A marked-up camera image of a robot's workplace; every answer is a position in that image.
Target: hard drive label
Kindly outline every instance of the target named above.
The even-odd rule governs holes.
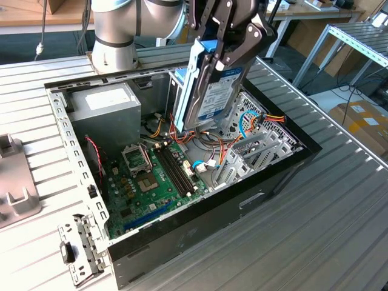
[[[198,113],[198,119],[206,120],[212,118],[225,109],[233,93],[232,84],[238,79],[241,72],[242,68],[224,71],[218,82],[209,84]]]

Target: blue cable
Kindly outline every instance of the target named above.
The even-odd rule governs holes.
[[[202,164],[203,162],[204,162],[204,161],[196,161],[196,162],[194,162],[194,163],[192,164],[193,169],[195,169],[196,166],[198,166],[199,164]]]
[[[247,113],[251,113],[251,114],[255,115],[256,117],[260,117],[259,113],[254,112],[252,110],[245,111],[245,112],[243,112],[241,114],[240,120],[239,120],[239,123],[238,123],[238,128],[239,128],[240,133],[243,135],[244,138],[247,138],[247,135],[245,134],[245,131],[243,129],[243,120],[244,120],[244,115],[247,114]]]

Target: green circuit board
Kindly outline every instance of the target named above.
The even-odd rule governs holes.
[[[185,160],[179,145],[173,143],[168,145],[167,149],[180,161]],[[196,190],[191,196],[182,197],[156,157],[154,149],[148,149],[147,152],[153,165],[152,170],[149,173],[139,172],[136,177],[131,177],[122,157],[115,161],[107,161],[103,165],[108,180],[109,201],[105,204],[110,215],[107,227],[111,239],[123,235],[130,225],[133,225],[131,228],[139,227],[208,192],[204,182],[196,175],[191,178],[186,175]],[[136,163],[141,164],[138,159],[136,157]]]

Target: blue label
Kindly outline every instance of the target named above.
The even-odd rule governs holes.
[[[222,110],[218,110],[216,112],[212,112],[212,113],[209,113],[207,115],[199,116],[198,119],[199,120],[207,120],[207,119],[213,118],[214,116],[219,115],[221,112],[222,112]]]
[[[228,71],[223,71],[221,74],[221,77],[228,77],[228,76],[233,76],[233,75],[238,75],[242,71],[242,68],[236,68],[236,69],[231,69]]]

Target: aluminum table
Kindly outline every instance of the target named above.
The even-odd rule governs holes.
[[[147,67],[187,60],[189,50],[139,56]],[[86,57],[0,66],[0,133],[23,141],[43,206],[0,230],[2,290],[73,290],[56,227],[85,206],[43,84],[92,74]],[[124,290],[379,290],[388,278],[387,165],[262,62],[248,78],[323,150],[280,195]],[[115,288],[105,272],[80,290]]]

